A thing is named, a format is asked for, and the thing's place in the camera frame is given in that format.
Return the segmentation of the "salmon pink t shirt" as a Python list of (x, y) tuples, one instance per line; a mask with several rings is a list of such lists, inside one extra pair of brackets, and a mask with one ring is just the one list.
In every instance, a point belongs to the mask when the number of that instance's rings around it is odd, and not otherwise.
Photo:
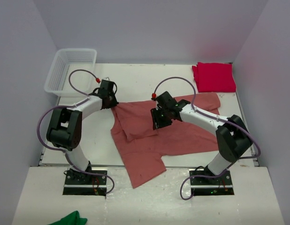
[(112, 139), (122, 158), (133, 188), (166, 171), (163, 156), (179, 156), (216, 151), (217, 141), (208, 131), (185, 122), (153, 129), (149, 101), (121, 102), (112, 109)]

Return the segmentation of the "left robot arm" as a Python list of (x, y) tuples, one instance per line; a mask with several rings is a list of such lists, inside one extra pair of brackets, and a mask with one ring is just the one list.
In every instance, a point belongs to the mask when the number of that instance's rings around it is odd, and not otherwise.
[(88, 184), (92, 180), (90, 162), (80, 146), (83, 120), (95, 112), (117, 106), (116, 92), (115, 82), (101, 80), (100, 86), (84, 100), (53, 109), (46, 139), (56, 150), (64, 153), (71, 169), (77, 171), (76, 179), (82, 184)]

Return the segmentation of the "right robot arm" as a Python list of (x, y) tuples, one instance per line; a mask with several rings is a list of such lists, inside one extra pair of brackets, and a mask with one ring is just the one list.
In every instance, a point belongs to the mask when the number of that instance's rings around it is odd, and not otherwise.
[(167, 91), (154, 101), (156, 106), (150, 110), (154, 130), (170, 126), (177, 120), (196, 125), (216, 137), (219, 153), (204, 168), (204, 173), (199, 175), (209, 184), (219, 181), (253, 144), (239, 116), (226, 118), (197, 108), (185, 99), (176, 101)]

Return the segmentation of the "white plastic basket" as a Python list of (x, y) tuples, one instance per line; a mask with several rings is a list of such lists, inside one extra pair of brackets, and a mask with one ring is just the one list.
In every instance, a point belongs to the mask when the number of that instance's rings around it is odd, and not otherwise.
[(97, 51), (89, 48), (66, 48), (56, 52), (44, 90), (58, 97), (82, 97), (76, 89), (89, 93), (96, 83), (88, 72), (95, 72)]

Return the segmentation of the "folded red t shirt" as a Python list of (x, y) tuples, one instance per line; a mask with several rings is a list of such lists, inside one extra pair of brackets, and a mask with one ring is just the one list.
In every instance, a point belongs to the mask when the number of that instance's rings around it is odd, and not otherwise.
[(198, 62), (191, 68), (198, 92), (236, 92), (232, 64)]

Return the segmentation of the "green cloth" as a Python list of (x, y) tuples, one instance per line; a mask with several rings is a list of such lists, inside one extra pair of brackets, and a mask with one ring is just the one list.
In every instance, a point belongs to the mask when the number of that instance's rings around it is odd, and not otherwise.
[(80, 213), (76, 210), (60, 220), (53, 222), (49, 225), (86, 225), (88, 222), (87, 218), (80, 216)]

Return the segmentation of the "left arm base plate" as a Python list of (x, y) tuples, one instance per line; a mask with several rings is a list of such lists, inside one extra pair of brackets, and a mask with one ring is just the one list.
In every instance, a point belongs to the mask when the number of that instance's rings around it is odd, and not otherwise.
[(100, 176), (91, 176), (68, 169), (64, 171), (65, 181), (63, 195), (106, 196), (107, 169), (89, 167), (89, 173), (100, 173)]

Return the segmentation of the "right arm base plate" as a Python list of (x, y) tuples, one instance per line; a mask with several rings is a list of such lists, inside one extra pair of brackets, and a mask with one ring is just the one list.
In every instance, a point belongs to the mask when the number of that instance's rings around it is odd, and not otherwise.
[(234, 195), (230, 171), (216, 179), (203, 177), (191, 178), (191, 194), (193, 196)]

